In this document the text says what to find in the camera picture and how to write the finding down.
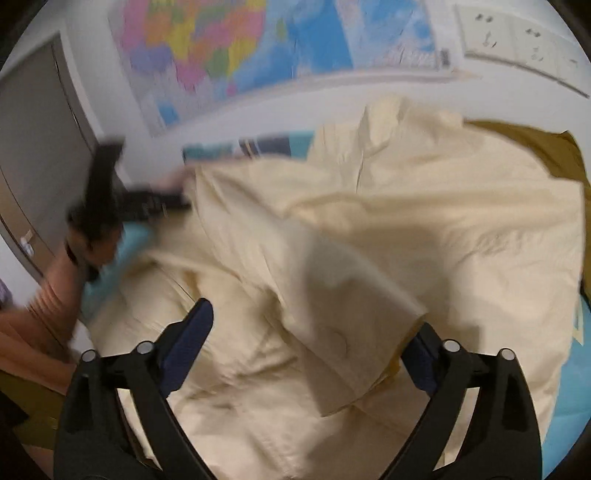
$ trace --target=world map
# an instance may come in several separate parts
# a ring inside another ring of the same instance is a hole
[[[153,135],[288,80],[441,67],[421,0],[122,0],[109,21]]]

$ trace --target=person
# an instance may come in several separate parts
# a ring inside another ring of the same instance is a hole
[[[159,192],[180,191],[194,176],[183,167],[151,185]],[[59,413],[76,364],[70,353],[91,269],[113,261],[122,225],[89,242],[69,227],[63,247],[35,297],[25,308],[0,310],[0,472],[3,479],[52,477],[53,445]],[[3,415],[18,406],[28,418],[11,424]]]

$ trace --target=human hand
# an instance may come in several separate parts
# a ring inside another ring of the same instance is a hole
[[[195,179],[195,167],[184,165],[173,170],[159,180],[150,183],[150,187],[155,192],[175,193],[181,192],[186,181]]]
[[[86,235],[74,227],[70,227],[67,243],[77,260],[83,260],[89,265],[99,268],[110,264],[117,253],[117,244],[121,240],[123,226],[110,228],[98,240],[89,242]]]

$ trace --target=yellow blanket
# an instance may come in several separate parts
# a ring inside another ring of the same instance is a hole
[[[319,129],[305,163],[196,168],[193,214],[160,227],[92,333],[121,353],[213,303],[169,402],[218,478],[378,478],[427,402],[396,373],[423,318],[472,351],[514,349],[545,434],[578,298],[579,183],[398,97]]]

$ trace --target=light blue cloth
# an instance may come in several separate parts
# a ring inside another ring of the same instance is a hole
[[[562,368],[554,417],[542,447],[544,478],[570,451],[591,418],[591,312],[583,302],[583,345],[573,340]]]
[[[189,160],[217,160],[222,157],[232,157],[234,145],[222,143],[216,145],[195,144],[183,148],[185,163]]]
[[[314,132],[295,132],[289,135],[291,156],[305,160],[314,140]]]
[[[115,291],[121,276],[139,253],[149,246],[154,238],[152,229],[144,223],[126,223],[117,249],[115,261],[103,267],[100,279],[87,283],[82,297],[80,320],[88,324],[102,304]]]

